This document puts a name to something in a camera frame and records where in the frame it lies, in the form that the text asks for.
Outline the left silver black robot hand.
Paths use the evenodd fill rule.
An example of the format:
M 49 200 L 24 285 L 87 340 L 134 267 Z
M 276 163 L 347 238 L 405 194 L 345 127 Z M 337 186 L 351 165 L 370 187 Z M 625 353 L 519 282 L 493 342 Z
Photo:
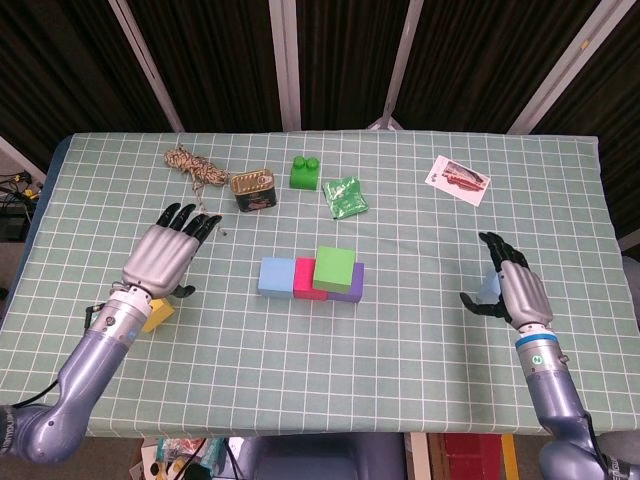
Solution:
M 195 204 L 173 203 L 164 210 L 125 263 L 124 284 L 145 290 L 152 299 L 187 298 L 196 291 L 180 281 L 222 216 L 198 214 L 187 223 L 195 208 Z

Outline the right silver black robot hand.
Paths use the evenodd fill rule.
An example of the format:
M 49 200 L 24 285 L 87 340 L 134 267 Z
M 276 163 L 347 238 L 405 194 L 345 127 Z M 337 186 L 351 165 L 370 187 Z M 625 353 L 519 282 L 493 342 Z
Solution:
M 480 316 L 504 319 L 519 330 L 530 324 L 548 326 L 553 313 L 544 285 L 519 250 L 493 232 L 480 232 L 479 238 L 488 249 L 500 285 L 495 304 L 478 304 L 461 292 L 464 307 Z

